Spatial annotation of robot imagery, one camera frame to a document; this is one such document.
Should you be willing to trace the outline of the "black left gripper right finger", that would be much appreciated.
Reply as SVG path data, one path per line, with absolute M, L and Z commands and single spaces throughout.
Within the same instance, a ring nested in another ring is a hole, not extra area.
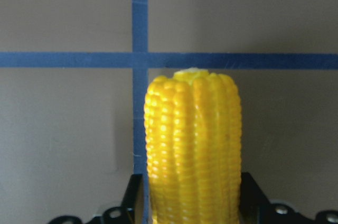
M 240 223 L 337 223 L 337 211 L 326 210 L 310 219 L 285 203 L 272 203 L 248 172 L 241 174 Z

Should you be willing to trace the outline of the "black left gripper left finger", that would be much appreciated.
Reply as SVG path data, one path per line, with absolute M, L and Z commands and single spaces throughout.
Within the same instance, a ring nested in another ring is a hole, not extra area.
M 141 224 L 144 217 L 144 177 L 133 174 L 119 206 L 110 207 L 93 217 L 91 223 Z

